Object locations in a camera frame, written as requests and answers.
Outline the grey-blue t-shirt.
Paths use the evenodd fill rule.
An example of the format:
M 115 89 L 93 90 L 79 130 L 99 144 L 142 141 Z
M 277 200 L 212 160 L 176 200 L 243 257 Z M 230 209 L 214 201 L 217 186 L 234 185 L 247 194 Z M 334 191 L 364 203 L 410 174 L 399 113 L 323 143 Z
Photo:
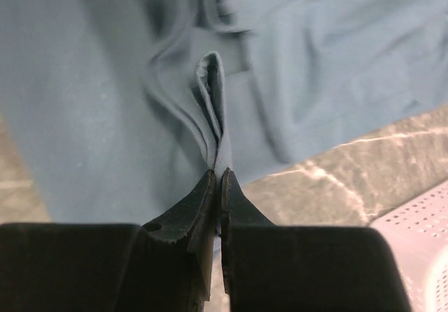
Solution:
M 1 114 L 53 220 L 145 223 L 447 101 L 447 0 L 1 0 Z

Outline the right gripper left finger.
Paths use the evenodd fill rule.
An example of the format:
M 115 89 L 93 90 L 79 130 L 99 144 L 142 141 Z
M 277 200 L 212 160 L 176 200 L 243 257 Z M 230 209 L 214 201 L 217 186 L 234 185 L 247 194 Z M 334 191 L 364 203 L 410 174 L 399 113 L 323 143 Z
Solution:
M 216 177 L 145 225 L 1 226 L 2 311 L 202 311 L 210 298 Z

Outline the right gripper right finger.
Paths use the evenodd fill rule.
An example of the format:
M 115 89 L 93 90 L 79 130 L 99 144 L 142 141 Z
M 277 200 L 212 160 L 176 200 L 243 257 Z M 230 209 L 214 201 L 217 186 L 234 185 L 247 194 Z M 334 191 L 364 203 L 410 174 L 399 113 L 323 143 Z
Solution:
M 281 226 L 222 179 L 221 248 L 232 311 L 409 311 L 386 239 L 369 227 Z

